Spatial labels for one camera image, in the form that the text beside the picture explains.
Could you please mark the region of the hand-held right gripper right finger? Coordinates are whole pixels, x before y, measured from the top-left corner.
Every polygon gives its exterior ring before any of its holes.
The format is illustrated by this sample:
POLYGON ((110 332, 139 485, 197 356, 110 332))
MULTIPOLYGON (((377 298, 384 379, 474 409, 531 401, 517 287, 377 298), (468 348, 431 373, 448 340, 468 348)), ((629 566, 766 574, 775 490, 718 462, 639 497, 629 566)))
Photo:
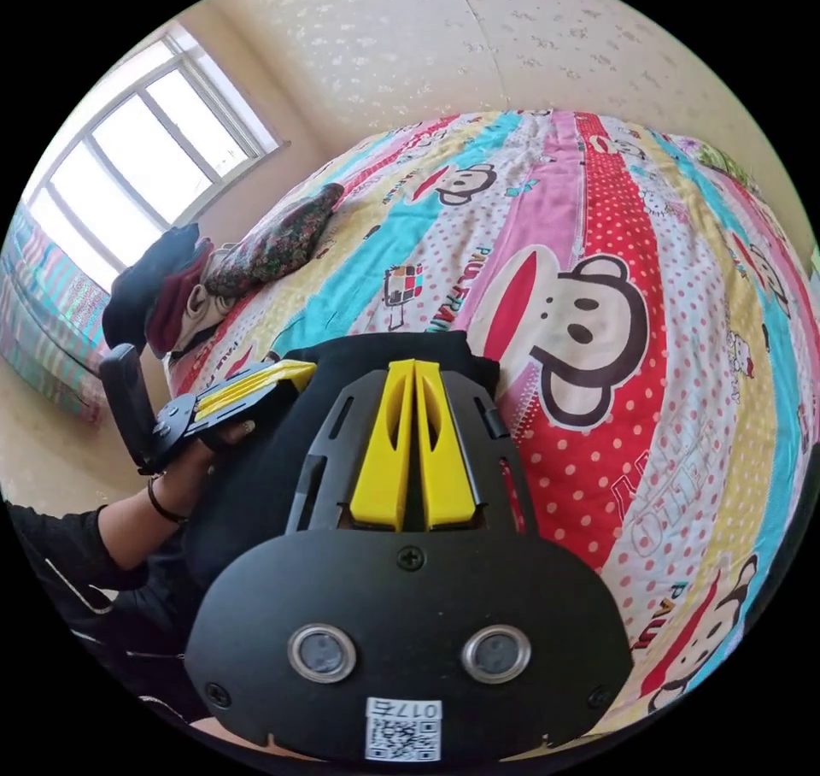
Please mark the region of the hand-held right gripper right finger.
POLYGON ((476 503, 439 365, 417 360, 414 380, 425 528, 467 526, 476 503))

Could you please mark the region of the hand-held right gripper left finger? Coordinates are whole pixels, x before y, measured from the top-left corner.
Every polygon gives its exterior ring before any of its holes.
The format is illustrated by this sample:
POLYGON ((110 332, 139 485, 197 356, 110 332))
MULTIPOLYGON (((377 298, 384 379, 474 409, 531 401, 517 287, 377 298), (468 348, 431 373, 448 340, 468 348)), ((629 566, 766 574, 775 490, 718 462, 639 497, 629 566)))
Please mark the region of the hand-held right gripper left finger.
POLYGON ((350 502, 357 526, 402 529, 413 435, 414 361, 391 362, 350 502))

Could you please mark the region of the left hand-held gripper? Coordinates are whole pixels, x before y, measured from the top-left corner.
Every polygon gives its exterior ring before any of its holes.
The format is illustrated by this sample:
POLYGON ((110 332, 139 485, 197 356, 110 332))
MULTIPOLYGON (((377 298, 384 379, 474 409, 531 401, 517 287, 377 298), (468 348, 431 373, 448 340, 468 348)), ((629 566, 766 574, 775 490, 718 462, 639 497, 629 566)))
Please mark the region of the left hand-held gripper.
POLYGON ((157 453, 173 453, 207 430, 245 421, 259 403, 296 396, 316 371, 313 362, 265 361, 168 403, 158 414, 153 435, 157 453))

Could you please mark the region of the person's left hand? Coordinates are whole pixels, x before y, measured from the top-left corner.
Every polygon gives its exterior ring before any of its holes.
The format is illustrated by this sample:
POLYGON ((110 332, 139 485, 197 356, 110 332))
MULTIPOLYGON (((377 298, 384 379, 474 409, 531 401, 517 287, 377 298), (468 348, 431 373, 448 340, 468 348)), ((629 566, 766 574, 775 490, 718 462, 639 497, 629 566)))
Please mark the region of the person's left hand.
POLYGON ((240 421, 207 430, 192 439, 153 482, 157 502, 173 514, 190 512, 217 461, 255 428, 252 420, 240 421))

